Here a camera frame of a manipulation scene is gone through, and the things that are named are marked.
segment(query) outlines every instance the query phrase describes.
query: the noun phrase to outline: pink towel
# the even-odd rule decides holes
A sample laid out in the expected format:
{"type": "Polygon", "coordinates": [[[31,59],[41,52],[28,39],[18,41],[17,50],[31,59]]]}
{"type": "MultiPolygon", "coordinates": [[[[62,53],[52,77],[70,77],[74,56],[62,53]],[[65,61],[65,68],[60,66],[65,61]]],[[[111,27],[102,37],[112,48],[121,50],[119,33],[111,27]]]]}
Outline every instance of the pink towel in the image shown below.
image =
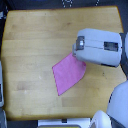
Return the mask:
{"type": "Polygon", "coordinates": [[[58,95],[61,95],[84,76],[86,64],[77,60],[70,53],[52,67],[58,95]]]}

